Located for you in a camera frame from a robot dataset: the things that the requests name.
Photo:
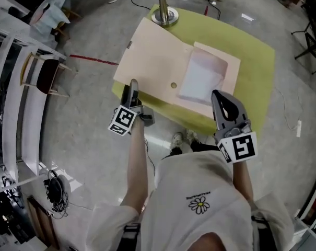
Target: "metal stand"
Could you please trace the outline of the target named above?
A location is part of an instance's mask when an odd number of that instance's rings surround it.
[[[159,8],[152,14],[152,21],[164,28],[177,23],[179,19],[178,12],[167,5],[166,0],[159,0]]]

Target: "gray floor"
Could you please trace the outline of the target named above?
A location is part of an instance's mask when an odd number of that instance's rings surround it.
[[[119,62],[140,20],[148,13],[144,8],[119,0],[109,5],[106,0],[72,0],[83,19],[72,23],[67,32],[70,39],[64,45],[66,55],[77,54]],[[151,7],[158,0],[134,0]],[[170,6],[204,13],[202,0],[183,2],[168,0]],[[316,60],[310,55],[298,62],[294,55],[306,45],[302,33],[307,17],[300,9],[286,9],[276,0],[224,0],[218,2],[221,21],[255,36],[275,49],[275,78],[266,123],[259,139],[259,156],[249,161],[255,197],[276,192],[293,215],[303,205],[316,177]],[[251,19],[242,18],[246,14]],[[208,15],[217,16],[214,8]],[[107,130],[112,111],[119,100],[111,93],[116,66],[69,58],[67,65],[75,67],[77,75],[66,72],[58,79],[71,97],[51,97],[45,109],[45,125],[41,143],[41,160],[56,167],[69,179],[71,203],[92,208],[97,201],[118,204],[126,191],[128,137],[119,137]],[[301,137],[288,128],[297,123],[302,109]],[[155,164],[169,152],[172,135],[182,130],[174,122],[156,114],[156,124],[146,130],[149,155]],[[213,142],[201,136],[203,142]],[[153,178],[149,167],[149,178]],[[46,208],[42,182],[24,186]],[[64,245],[72,243],[83,250],[83,240],[90,210],[70,206],[68,216],[54,220],[57,234]]]

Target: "flower print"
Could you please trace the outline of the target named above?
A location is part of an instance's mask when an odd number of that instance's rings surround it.
[[[195,200],[191,201],[189,207],[199,215],[203,214],[210,207],[210,205],[205,202],[205,197],[202,196],[201,198],[196,198]]]

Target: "white t-shirt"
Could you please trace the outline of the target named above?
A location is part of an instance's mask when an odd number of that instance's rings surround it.
[[[137,249],[186,251],[202,235],[216,233],[228,251],[252,250],[251,208],[234,188],[216,151],[167,157],[157,168],[156,190],[139,217],[128,206],[95,206],[87,251],[117,250],[124,226],[141,221]]]

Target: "white cloth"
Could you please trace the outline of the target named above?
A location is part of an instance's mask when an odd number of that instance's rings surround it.
[[[186,251],[202,235],[216,233],[228,251],[250,251],[251,207],[234,188],[231,172],[215,151],[165,158],[156,190],[139,217],[131,207],[94,208],[86,250],[117,250],[125,225],[141,219],[137,251]]]
[[[283,202],[270,193],[255,202],[256,209],[269,223],[278,251],[288,251],[294,235],[294,226]]]

